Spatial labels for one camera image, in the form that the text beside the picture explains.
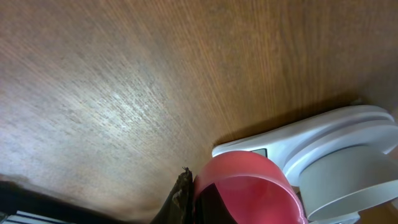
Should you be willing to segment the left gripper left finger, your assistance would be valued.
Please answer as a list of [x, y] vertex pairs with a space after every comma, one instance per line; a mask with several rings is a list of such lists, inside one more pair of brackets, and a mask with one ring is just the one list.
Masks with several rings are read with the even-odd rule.
[[165, 203], [150, 224], [193, 223], [193, 175], [188, 167], [183, 169]]

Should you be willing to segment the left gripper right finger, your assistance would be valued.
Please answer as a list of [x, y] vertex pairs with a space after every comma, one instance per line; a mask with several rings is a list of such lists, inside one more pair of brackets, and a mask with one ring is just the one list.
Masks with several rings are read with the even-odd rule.
[[201, 191], [195, 200], [194, 221], [194, 224], [237, 224], [215, 184]]

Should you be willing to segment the pink measuring scoop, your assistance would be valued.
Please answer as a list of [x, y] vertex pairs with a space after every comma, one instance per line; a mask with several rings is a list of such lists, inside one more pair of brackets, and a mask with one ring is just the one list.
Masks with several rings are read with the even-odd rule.
[[237, 223], [306, 224], [301, 201], [270, 159], [247, 151], [212, 158], [194, 180], [194, 198], [215, 185]]

